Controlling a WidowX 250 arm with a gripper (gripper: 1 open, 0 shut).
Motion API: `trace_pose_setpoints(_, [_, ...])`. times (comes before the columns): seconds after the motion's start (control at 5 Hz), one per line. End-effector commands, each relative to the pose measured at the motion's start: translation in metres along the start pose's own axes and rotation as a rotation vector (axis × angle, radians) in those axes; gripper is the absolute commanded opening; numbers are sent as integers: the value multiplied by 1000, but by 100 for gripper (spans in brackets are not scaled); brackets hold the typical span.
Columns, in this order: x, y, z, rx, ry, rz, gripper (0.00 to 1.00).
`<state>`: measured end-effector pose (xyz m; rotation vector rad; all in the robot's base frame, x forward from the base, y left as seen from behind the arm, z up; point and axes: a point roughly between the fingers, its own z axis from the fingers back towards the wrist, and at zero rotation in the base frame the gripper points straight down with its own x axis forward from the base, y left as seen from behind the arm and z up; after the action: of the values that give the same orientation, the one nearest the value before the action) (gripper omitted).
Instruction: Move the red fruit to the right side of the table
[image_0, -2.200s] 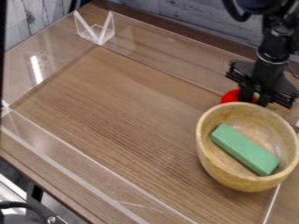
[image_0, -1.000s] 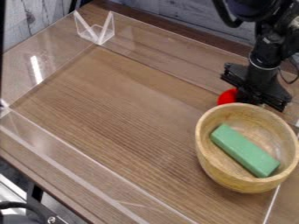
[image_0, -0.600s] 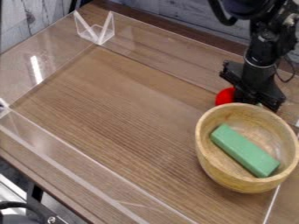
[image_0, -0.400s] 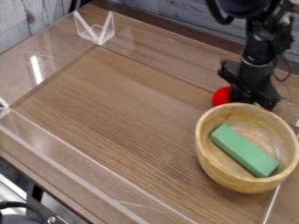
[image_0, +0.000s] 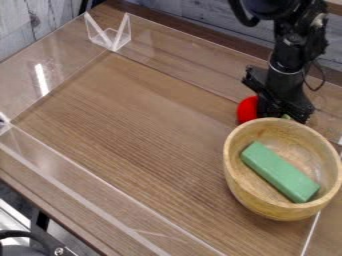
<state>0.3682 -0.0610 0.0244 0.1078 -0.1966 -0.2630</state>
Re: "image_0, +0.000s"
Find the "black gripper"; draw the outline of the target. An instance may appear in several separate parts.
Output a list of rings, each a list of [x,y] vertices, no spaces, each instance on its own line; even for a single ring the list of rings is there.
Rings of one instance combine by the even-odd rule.
[[[304,72],[284,73],[269,67],[246,67],[242,83],[257,93],[257,114],[260,118],[288,115],[305,124],[316,107],[304,92]]]

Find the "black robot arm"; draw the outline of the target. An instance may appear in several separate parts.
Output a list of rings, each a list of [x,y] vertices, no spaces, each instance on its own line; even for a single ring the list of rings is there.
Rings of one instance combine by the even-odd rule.
[[[276,45],[268,68],[246,67],[242,83],[257,93],[257,116],[288,115],[305,124],[316,107],[304,85],[311,67],[327,52],[328,3],[325,0],[228,0],[238,21],[256,27],[275,21]]]

